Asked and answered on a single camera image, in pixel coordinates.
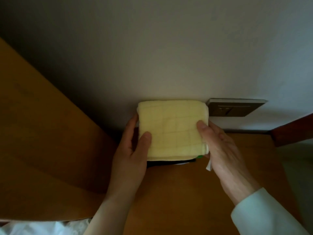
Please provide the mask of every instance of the person's left hand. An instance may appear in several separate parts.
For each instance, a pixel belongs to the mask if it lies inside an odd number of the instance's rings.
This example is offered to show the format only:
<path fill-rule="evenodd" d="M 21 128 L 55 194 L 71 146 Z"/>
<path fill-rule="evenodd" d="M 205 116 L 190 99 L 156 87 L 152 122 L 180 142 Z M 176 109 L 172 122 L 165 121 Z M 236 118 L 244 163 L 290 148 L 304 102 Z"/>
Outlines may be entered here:
<path fill-rule="evenodd" d="M 151 133 L 145 132 L 138 141 L 136 150 L 132 150 L 131 139 L 138 121 L 135 114 L 127 123 L 122 139 L 114 154 L 110 184 L 106 198 L 130 202 L 146 173 L 147 154 L 151 145 Z"/>

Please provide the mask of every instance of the grid pattern cloth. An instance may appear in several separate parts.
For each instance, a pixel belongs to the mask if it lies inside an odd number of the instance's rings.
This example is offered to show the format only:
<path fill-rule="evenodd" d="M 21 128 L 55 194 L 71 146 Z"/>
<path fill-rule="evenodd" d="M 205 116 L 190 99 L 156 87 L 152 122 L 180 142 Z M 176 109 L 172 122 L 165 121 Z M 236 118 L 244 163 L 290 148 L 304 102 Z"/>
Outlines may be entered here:
<path fill-rule="evenodd" d="M 196 123 L 208 124 L 209 110 L 199 101 L 148 101 L 138 104 L 139 137 L 152 134 L 148 161 L 188 160 L 208 153 Z"/>

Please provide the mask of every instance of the hand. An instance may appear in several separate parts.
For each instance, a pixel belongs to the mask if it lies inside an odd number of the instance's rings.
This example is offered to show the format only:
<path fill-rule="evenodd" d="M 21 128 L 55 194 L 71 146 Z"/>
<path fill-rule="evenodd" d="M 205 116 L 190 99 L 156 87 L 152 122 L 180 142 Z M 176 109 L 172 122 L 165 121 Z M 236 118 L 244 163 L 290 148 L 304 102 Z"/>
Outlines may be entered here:
<path fill-rule="evenodd" d="M 145 132 L 133 152 L 131 139 L 138 121 L 138 114 L 127 123 L 122 139 L 114 154 L 112 172 L 106 199 L 115 198 L 132 201 L 146 173 L 147 154 L 151 145 L 151 134 Z"/>
<path fill-rule="evenodd" d="M 201 137 L 209 146 L 212 168 L 219 177 L 225 193 L 234 205 L 261 188 L 249 173 L 243 157 L 232 138 L 224 130 L 209 121 L 197 122 Z"/>

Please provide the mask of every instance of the sleeve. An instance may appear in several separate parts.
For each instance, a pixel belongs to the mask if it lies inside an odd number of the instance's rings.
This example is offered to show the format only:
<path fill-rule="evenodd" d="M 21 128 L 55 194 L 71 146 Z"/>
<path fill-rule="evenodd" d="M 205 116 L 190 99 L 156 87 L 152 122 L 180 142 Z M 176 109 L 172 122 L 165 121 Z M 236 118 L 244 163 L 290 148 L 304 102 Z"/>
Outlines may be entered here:
<path fill-rule="evenodd" d="M 234 208 L 231 218 L 241 235 L 309 235 L 264 188 L 241 201 Z"/>

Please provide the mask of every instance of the wooden table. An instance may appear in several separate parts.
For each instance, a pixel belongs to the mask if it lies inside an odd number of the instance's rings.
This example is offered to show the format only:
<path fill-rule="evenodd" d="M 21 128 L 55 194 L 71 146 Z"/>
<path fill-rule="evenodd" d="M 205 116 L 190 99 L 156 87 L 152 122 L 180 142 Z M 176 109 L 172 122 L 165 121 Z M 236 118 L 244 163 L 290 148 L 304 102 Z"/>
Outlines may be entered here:
<path fill-rule="evenodd" d="M 301 221 L 269 135 L 229 134 L 257 181 Z M 186 165 L 147 169 L 125 225 L 125 235 L 238 234 L 230 214 L 233 203 L 219 179 L 205 168 L 207 158 Z"/>

